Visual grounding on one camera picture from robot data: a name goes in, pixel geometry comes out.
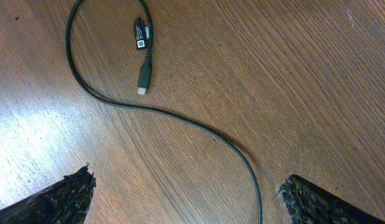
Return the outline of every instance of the wooden surface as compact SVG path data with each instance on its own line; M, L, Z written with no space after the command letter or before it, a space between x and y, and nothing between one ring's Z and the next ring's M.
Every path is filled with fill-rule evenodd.
M87 223L255 223L240 159L196 128L112 108L71 76L73 0L0 0L0 209L90 163ZM134 0L86 0L72 45L113 99L183 114L250 155L264 223L298 174L385 220L385 0L147 0L153 79L137 95Z

